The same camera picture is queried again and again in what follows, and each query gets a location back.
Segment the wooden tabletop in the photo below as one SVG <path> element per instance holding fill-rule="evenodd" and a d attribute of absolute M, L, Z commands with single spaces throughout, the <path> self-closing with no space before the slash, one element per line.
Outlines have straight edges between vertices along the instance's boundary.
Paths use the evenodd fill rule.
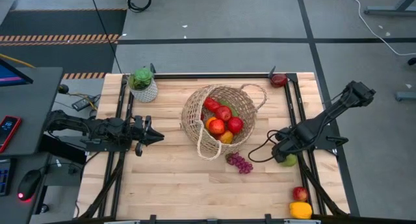
<path fill-rule="evenodd" d="M 313 118 L 323 110 L 314 73 L 298 73 L 298 78 L 306 117 Z M 107 74 L 105 77 L 97 118 L 115 116 L 121 79 L 122 75 Z M 266 104 L 258 112 L 253 134 L 240 152 L 248 160 L 248 151 L 265 141 L 267 131 L 290 125 L 284 89 L 271 87 L 266 79 L 157 80 L 156 100 L 147 104 L 134 102 L 133 115 L 151 115 L 152 127 L 165 138 L 144 148 L 141 157 L 135 155 L 135 143 L 126 154 L 117 219 L 149 219 L 151 214 L 156 214 L 157 219 L 261 219 L 265 214 L 272 214 L 272 218 L 291 217 L 292 189 L 302 186 L 297 165 L 285 168 L 271 160 L 253 164 L 251 173 L 241 175 L 222 156 L 214 161 L 200 159 L 196 146 L 180 128 L 183 105 L 198 88 L 209 84 L 239 87 L 245 83 L 259 84 L 268 94 Z M 244 91 L 255 104 L 261 102 L 263 96 L 256 87 L 249 86 Z M 296 103 L 294 90 L 291 93 Z M 125 94 L 123 117 L 128 89 Z M 271 147 L 269 143 L 254 153 L 253 158 L 270 157 Z M 108 153 L 100 153 L 84 170 L 78 196 L 81 214 L 103 186 L 107 157 Z M 326 151 L 315 151 L 315 158 L 321 185 L 339 207 L 348 212 L 336 158 Z M 109 194 L 107 215 L 112 191 Z M 312 199 L 318 214 L 316 197 L 312 195 Z"/>

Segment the succulent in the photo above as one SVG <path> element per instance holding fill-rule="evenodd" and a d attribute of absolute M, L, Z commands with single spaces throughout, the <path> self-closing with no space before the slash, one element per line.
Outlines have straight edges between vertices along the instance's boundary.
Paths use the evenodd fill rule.
<path fill-rule="evenodd" d="M 137 69 L 134 74 L 129 76 L 129 86 L 133 90 L 143 90 L 150 85 L 152 78 L 153 72 L 150 68 L 143 67 Z"/>

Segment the red grapes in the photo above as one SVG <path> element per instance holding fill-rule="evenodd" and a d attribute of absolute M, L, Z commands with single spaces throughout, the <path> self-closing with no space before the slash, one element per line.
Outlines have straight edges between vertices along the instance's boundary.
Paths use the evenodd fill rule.
<path fill-rule="evenodd" d="M 230 153 L 226 156 L 227 163 L 237 166 L 241 174 L 247 174 L 253 169 L 253 164 L 246 162 L 246 160 L 239 155 L 239 153 Z"/>

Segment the wicker basket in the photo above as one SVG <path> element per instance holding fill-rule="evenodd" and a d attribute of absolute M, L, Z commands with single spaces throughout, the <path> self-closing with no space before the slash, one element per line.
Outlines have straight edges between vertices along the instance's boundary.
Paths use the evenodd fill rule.
<path fill-rule="evenodd" d="M 245 86 L 252 85 L 261 89 L 264 99 L 259 106 L 254 106 L 253 101 L 242 89 Z M 214 114 L 203 107 L 203 102 L 207 97 L 215 100 L 226 100 L 238 113 L 244 122 L 242 130 L 233 138 L 232 144 L 222 144 L 219 140 L 215 140 L 204 127 L 201 120 L 201 113 L 204 113 L 206 121 Z M 198 155 L 206 160 L 214 160 L 221 154 L 238 151 L 242 145 L 252 134 L 255 125 L 257 111 L 267 100 L 266 91 L 256 84 L 243 84 L 240 88 L 232 88 L 224 85 L 210 85 L 194 92 L 185 103 L 182 110 L 182 128 L 187 136 L 196 143 Z M 214 156 L 203 156 L 204 153 L 210 153 Z"/>

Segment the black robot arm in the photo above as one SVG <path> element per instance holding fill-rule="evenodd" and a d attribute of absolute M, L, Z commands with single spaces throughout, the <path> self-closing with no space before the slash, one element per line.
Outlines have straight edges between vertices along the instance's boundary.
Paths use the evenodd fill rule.
<path fill-rule="evenodd" d="M 277 162 L 283 162 L 287 155 L 313 147 L 320 137 L 325 137 L 327 140 L 334 139 L 334 137 L 321 136 L 326 125 L 349 108 L 367 106 L 372 102 L 375 93 L 362 82 L 351 81 L 341 93 L 339 100 L 317 117 L 307 119 L 293 128 L 281 129 L 276 134 L 279 143 L 272 149 L 274 158 Z M 347 141 L 346 138 L 338 138 L 338 140 L 343 143 Z"/>
<path fill-rule="evenodd" d="M 153 130 L 151 127 L 151 117 L 146 116 L 146 120 L 142 120 L 142 116 L 135 116 L 134 123 L 120 118 L 107 119 L 84 119 L 69 116 L 62 110 L 52 111 L 47 119 L 46 131 L 61 131 L 71 129 L 82 132 L 87 137 L 81 139 L 81 142 L 88 146 L 93 145 L 94 149 L 102 148 L 114 151 L 125 151 L 131 147 L 133 140 L 138 141 L 138 146 L 149 145 L 164 140 L 164 135 Z"/>

